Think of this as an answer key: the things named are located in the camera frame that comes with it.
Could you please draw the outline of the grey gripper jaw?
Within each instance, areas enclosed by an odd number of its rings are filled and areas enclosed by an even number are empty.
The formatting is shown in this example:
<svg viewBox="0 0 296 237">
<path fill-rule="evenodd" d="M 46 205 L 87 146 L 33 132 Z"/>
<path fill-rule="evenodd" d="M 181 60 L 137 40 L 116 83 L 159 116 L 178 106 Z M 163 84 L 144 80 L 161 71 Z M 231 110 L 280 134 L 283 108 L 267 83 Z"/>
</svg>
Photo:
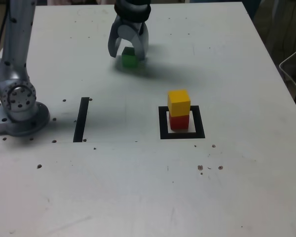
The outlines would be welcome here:
<svg viewBox="0 0 296 237">
<path fill-rule="evenodd" d="M 120 45 L 120 37 L 118 35 L 118 27 L 120 26 L 120 17 L 117 15 L 111 26 L 111 31 L 108 40 L 108 50 L 111 57 L 117 56 L 117 51 Z"/>
<path fill-rule="evenodd" d="M 130 42 L 139 61 L 144 61 L 148 50 L 148 29 L 145 23 L 123 22 L 117 30 L 120 38 Z"/>
</svg>

